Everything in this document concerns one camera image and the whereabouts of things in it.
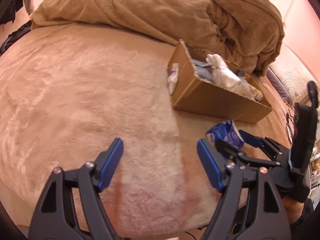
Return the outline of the right hand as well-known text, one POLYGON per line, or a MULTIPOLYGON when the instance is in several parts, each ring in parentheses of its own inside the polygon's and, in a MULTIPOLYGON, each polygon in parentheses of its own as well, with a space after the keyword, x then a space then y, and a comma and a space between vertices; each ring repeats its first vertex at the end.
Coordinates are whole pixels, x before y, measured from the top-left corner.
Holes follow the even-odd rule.
POLYGON ((290 197, 284 197, 282 201, 285 206, 289 223, 295 223, 302 215, 304 204, 291 199, 290 197))

